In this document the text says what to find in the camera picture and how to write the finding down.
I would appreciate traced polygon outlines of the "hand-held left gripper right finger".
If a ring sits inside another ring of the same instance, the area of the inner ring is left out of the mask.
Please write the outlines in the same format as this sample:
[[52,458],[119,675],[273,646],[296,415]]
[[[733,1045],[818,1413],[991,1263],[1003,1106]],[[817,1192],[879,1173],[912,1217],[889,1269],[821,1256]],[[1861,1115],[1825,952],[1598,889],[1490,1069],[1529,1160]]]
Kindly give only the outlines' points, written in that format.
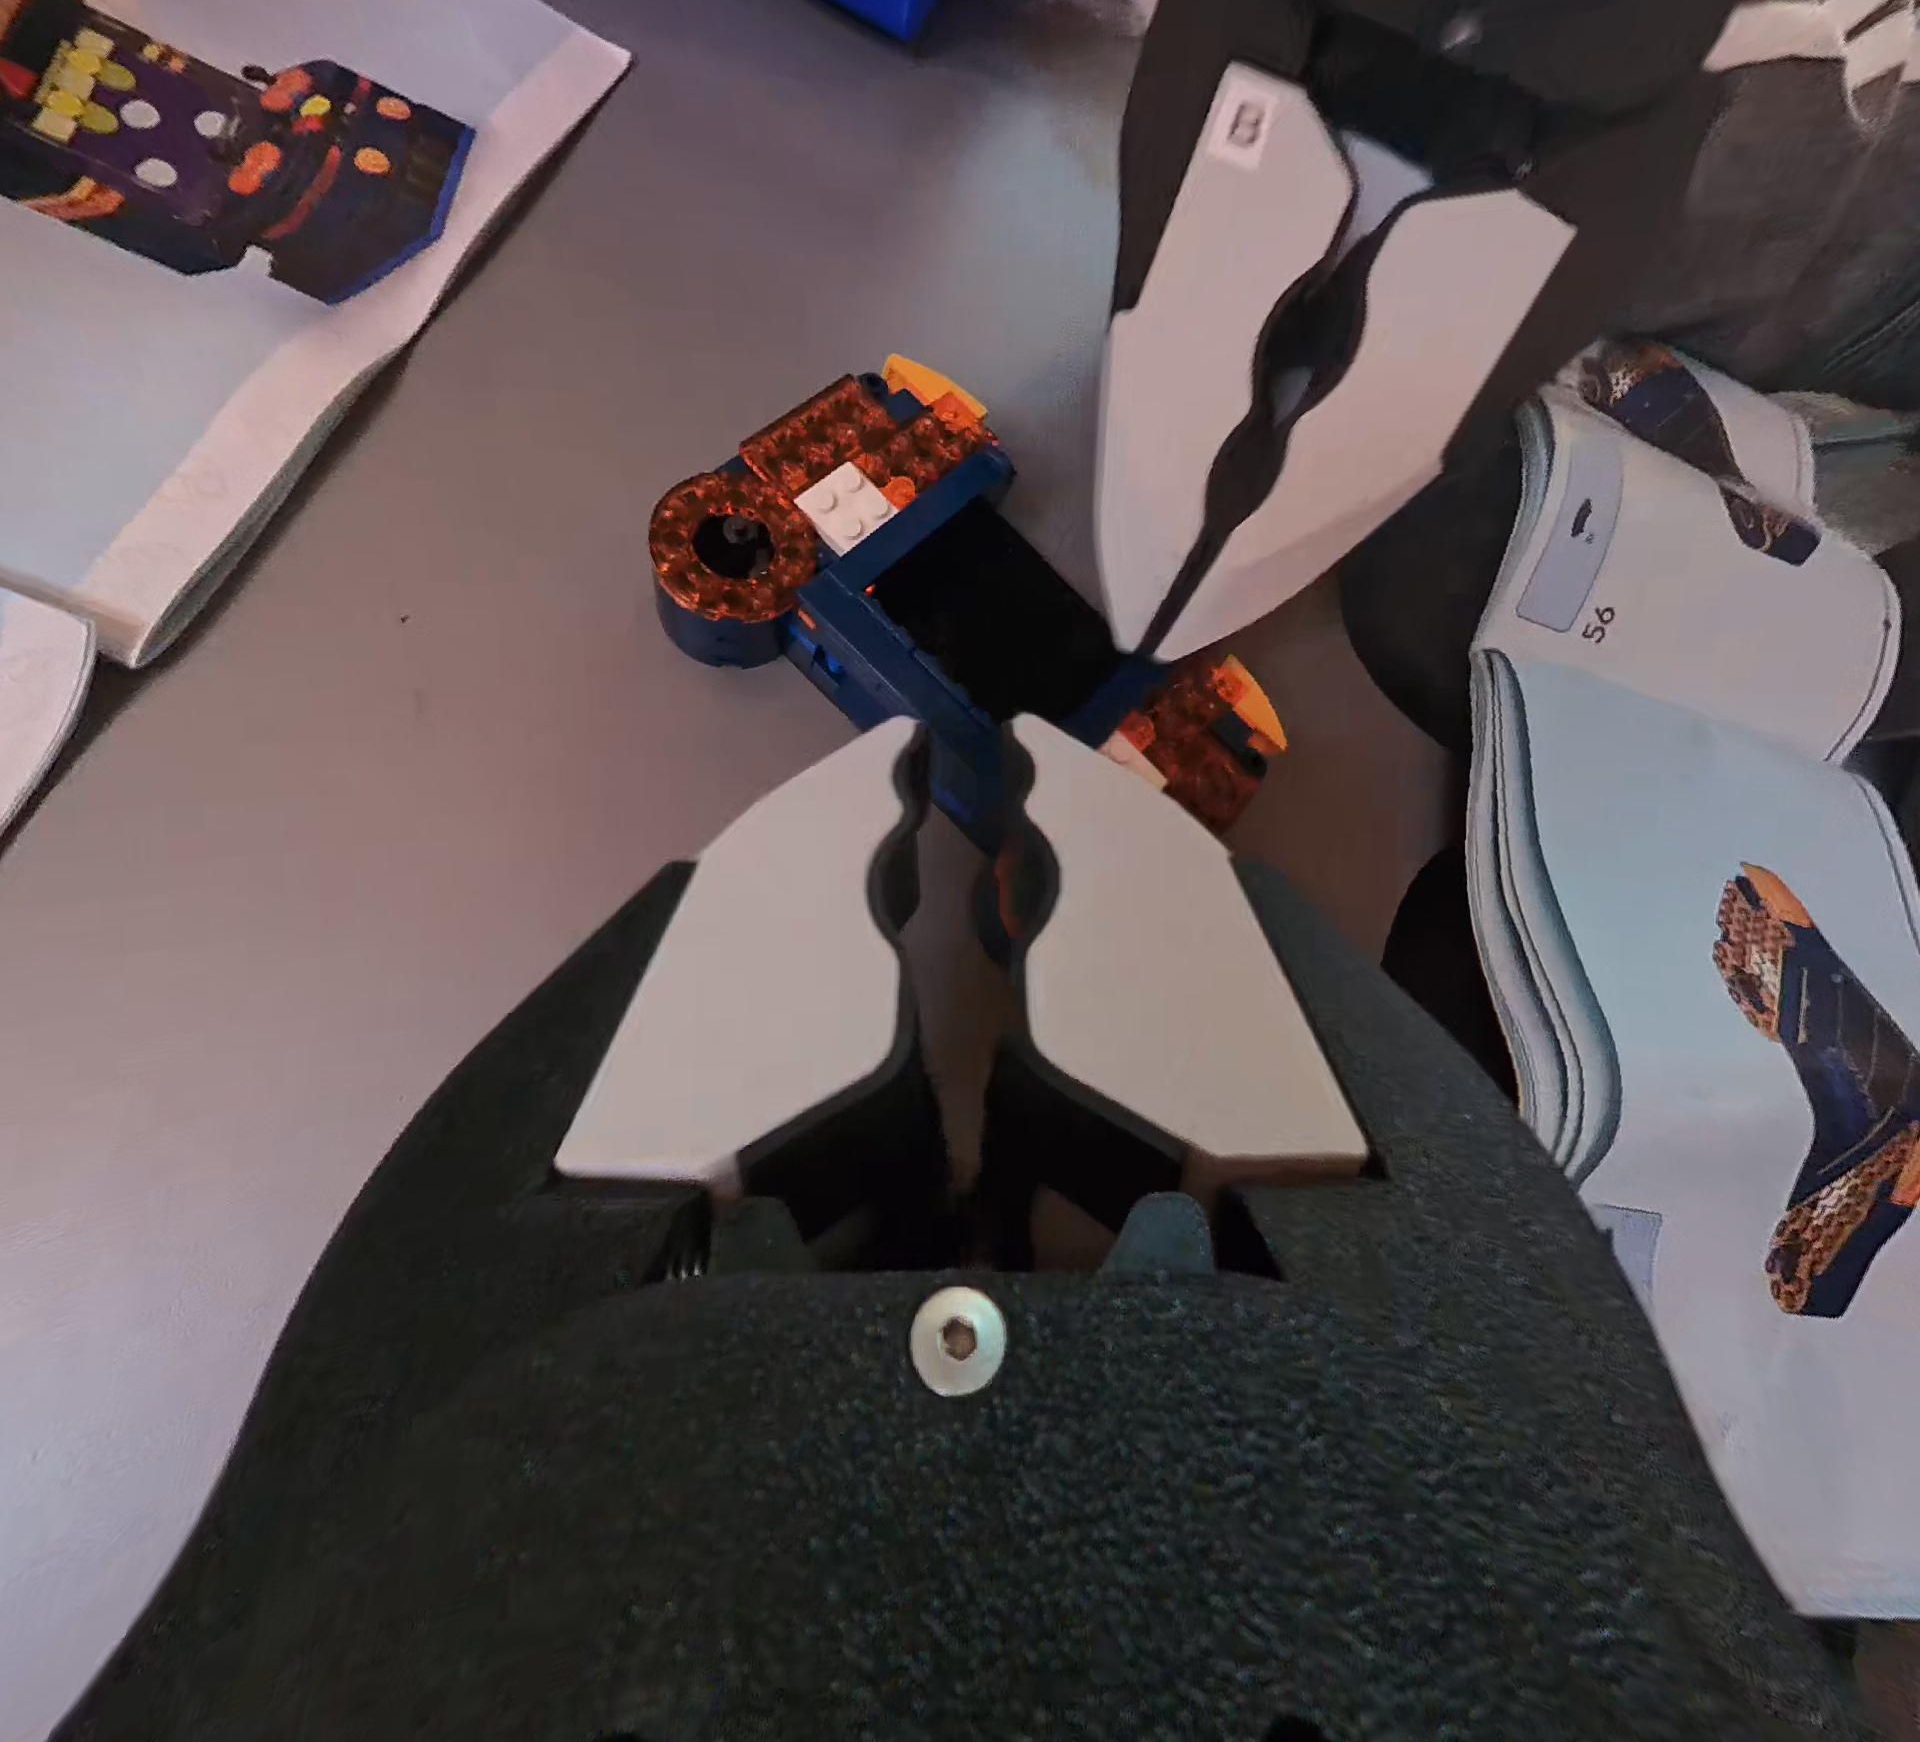
[[1052,869],[1023,947],[1039,1056],[1187,1167],[1360,1167],[1367,1144],[1223,843],[1034,714],[1011,722]]

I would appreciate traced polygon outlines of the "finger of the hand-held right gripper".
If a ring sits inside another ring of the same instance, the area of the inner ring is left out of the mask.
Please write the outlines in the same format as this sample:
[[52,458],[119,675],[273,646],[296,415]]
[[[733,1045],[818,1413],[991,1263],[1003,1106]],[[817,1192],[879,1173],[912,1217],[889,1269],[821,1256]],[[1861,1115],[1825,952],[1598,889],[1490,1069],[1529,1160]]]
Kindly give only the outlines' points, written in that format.
[[1288,602],[1439,476],[1452,433],[1576,232],[1516,189],[1426,195],[1371,236],[1355,350],[1284,418],[1278,472],[1151,655],[1207,648]]
[[1256,406],[1260,339],[1340,235],[1354,174],[1308,92],[1232,65],[1139,298],[1109,322],[1093,458],[1102,602],[1154,655],[1187,602],[1215,458]]

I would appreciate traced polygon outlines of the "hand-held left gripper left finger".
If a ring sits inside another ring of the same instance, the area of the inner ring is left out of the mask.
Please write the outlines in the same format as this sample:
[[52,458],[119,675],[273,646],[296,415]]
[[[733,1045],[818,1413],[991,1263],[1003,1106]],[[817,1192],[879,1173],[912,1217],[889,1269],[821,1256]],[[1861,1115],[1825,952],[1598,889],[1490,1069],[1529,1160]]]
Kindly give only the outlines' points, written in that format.
[[901,1033],[889,840],[919,828],[923,727],[891,718],[695,855],[555,1152],[574,1180],[741,1185],[749,1154],[875,1076]]

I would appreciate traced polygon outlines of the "blue and orange brick model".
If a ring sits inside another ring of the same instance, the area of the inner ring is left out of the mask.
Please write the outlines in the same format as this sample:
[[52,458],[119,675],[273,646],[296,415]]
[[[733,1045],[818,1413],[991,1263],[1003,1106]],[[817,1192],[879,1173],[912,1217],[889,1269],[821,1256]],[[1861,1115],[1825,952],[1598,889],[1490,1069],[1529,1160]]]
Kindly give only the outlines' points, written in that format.
[[792,665],[856,731],[916,721],[931,801],[985,850],[1000,731],[1020,714],[1225,836],[1284,755],[1276,709],[1230,655],[1172,666],[1119,651],[1000,510],[1012,481],[985,407],[891,355],[660,497],[660,627],[706,666]]

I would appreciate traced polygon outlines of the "person's right forearm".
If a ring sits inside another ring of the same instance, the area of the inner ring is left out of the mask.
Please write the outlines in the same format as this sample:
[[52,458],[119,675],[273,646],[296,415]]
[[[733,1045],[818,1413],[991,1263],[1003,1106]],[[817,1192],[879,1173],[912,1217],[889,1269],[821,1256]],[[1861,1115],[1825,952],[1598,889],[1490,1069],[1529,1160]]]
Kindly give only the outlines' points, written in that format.
[[1667,245],[1617,325],[1764,392],[1918,406],[1918,0],[1740,0]]

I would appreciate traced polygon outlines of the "open thick instruction booklet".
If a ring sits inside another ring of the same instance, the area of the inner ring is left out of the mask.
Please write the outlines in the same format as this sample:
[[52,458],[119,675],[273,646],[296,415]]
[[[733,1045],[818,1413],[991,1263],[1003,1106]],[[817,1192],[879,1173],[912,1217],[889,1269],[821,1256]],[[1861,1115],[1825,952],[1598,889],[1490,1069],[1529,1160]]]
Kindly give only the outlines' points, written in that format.
[[1749,1542],[1918,1611],[1918,900],[1849,757],[1902,602],[1785,406],[1600,343],[1516,418],[1467,864],[1519,1101]]

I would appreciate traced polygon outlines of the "thin booklet with blue model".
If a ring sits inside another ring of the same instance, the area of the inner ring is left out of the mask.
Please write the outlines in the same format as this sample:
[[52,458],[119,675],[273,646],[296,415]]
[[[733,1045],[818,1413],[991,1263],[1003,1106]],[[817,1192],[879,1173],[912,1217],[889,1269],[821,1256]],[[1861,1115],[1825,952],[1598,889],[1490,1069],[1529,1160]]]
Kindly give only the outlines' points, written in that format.
[[79,717],[95,661],[77,615],[1,590],[1,835],[47,779]]

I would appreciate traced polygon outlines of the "thin booklet with arcade model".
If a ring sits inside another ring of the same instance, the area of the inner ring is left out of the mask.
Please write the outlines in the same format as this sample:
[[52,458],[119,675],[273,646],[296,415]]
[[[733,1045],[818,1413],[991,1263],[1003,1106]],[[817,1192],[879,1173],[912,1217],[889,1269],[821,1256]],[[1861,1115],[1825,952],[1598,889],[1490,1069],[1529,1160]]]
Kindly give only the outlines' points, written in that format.
[[540,0],[4,0],[4,585],[162,653],[629,65]]

